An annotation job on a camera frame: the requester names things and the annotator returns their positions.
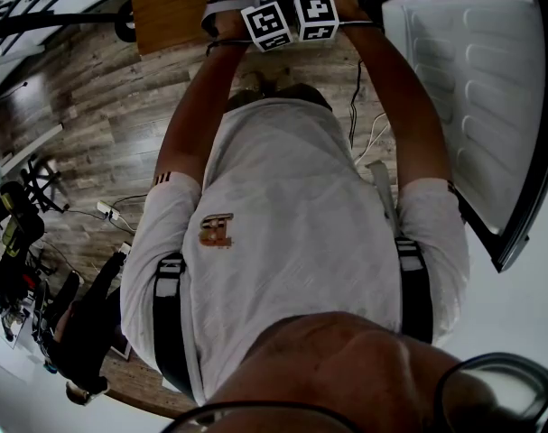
black and white marker cube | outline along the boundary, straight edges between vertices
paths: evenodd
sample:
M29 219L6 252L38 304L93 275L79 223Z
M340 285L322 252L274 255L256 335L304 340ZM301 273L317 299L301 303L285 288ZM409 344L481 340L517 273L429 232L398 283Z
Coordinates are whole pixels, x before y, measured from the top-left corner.
M290 29L277 2L241 12L252 40L261 51L269 51L292 42Z
M333 39L339 27L334 0L293 0L300 41Z

t-shirt sleeve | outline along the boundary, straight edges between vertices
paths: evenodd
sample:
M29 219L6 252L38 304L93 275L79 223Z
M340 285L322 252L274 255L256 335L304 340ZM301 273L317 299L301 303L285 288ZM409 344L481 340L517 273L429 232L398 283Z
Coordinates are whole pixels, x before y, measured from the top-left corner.
M169 180L153 187L123 270L121 328L137 354L154 368L153 287L157 264L181 251L200 193L199 183L182 173L172 172Z
M402 233L420 245L430 276L433 341L441 344L460 316L469 279L469 251L458 198L446 180L405 186L398 200Z

backpack strap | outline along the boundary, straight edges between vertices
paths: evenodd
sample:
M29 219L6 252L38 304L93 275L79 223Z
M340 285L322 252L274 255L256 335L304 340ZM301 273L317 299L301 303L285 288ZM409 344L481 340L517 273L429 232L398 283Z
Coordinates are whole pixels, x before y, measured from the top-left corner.
M402 333L431 344L434 319L430 277L420 246L402 234L390 189L388 169L382 161L374 161L368 165L368 168L374 176L374 184L384 205L386 219L394 232L398 259L400 260Z
M180 282L185 266L179 252L163 258L157 265L153 291L153 341L155 361L163 377L193 399L181 332Z

glasses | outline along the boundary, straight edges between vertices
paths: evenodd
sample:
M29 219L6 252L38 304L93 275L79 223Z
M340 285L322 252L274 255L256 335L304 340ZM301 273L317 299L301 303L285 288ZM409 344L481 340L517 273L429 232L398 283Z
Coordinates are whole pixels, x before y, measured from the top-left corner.
M522 356L482 355L452 367L434 396L434 430L537 431L548 408L548 370ZM163 433L361 433L346 417L298 402L237 401L203 406Z

white t-shirt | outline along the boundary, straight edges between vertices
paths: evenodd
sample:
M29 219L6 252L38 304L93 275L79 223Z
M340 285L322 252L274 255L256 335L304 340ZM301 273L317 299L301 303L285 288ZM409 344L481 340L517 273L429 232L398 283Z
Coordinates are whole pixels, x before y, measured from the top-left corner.
M445 180L417 180L400 193L399 213L404 234L423 250L439 340L458 317L469 274L458 200ZM218 218L225 230L213 228ZM230 246L209 245L216 233ZM203 189L172 173L149 193L123 273L121 313L125 335L155 368L154 275L175 252L187 264L181 331L198 403L283 318L347 311L400 328L392 230L322 106L272 98L225 114Z

